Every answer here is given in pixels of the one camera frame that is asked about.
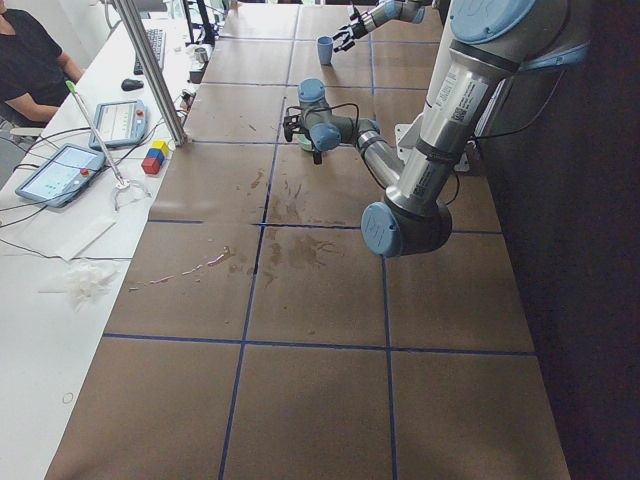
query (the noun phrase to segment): keyboard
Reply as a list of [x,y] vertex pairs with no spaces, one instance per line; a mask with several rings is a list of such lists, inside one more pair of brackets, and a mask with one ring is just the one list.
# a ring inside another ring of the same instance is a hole
[[[160,70],[162,70],[162,67],[164,66],[164,42],[166,39],[166,32],[161,28],[150,28],[149,30],[147,30],[147,38],[149,39],[149,43],[151,44],[153,54],[158,61]],[[142,63],[140,63],[140,59],[138,58],[138,55],[136,55],[136,63],[133,66],[133,74],[142,75],[142,73]]]

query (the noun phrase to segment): blue joint cap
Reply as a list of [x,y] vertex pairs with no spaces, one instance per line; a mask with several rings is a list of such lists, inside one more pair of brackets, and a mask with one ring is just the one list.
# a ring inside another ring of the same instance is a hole
[[478,0],[454,2],[451,31],[460,41],[475,45],[489,42],[518,25],[536,0]]
[[298,99],[313,103],[324,99],[324,83],[317,78],[307,78],[298,86]]
[[360,228],[364,243],[376,255],[388,258],[402,253],[400,224],[386,204],[375,202],[365,208]]
[[395,0],[385,2],[384,14],[388,20],[395,20],[400,16],[400,8],[396,5]]
[[309,130],[313,145],[321,152],[328,152],[340,145],[340,130],[332,123],[316,123]]

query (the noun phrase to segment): yellow block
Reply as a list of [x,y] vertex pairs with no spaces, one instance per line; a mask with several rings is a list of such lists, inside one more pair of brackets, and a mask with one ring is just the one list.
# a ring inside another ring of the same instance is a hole
[[169,145],[164,140],[154,140],[151,144],[151,148],[157,148],[162,151],[162,154],[165,158],[168,158],[169,155]]

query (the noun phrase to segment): blue cup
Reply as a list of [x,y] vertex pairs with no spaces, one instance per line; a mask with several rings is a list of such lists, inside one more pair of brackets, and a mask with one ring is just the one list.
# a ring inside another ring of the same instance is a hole
[[333,54],[333,38],[318,38],[318,58],[320,65],[331,65],[331,55]]

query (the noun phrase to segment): white table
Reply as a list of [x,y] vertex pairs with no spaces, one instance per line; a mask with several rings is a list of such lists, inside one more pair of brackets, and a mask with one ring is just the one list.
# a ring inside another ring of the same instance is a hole
[[[186,29],[183,22],[164,21],[162,27],[167,31],[163,73],[169,92],[177,97],[189,87],[191,59],[182,35]],[[161,120],[150,87],[145,82],[142,90],[120,89],[124,78],[133,77],[134,57],[121,25],[77,88],[92,113],[98,103],[141,99],[148,107],[150,130]],[[81,126],[86,122],[69,96],[43,136]],[[0,228],[0,238],[45,255],[56,255],[73,238],[70,232],[86,233],[100,222],[113,222],[77,256],[131,258],[166,171],[165,164],[157,176],[147,176],[140,164],[151,140],[163,139],[173,148],[170,138],[167,128],[160,125],[149,143],[120,164],[124,177],[144,182],[151,197],[129,188],[119,195],[124,205],[115,213],[111,195],[116,180],[106,171],[64,209],[46,209],[32,219]],[[58,146],[66,142],[86,146],[88,139],[89,133],[73,133],[52,141]],[[47,157],[54,151],[53,145],[42,143],[23,163],[41,164],[44,158],[37,155]],[[114,156],[119,159],[127,151],[118,150]],[[14,190],[31,172],[20,169],[9,179],[0,191],[0,210],[29,203],[16,196]],[[6,225],[38,208],[0,211],[0,220]],[[31,480],[46,474],[128,266],[128,260],[46,259],[0,243],[0,478]],[[93,282],[95,288],[81,291],[80,287]],[[43,293],[51,290],[59,293]]]

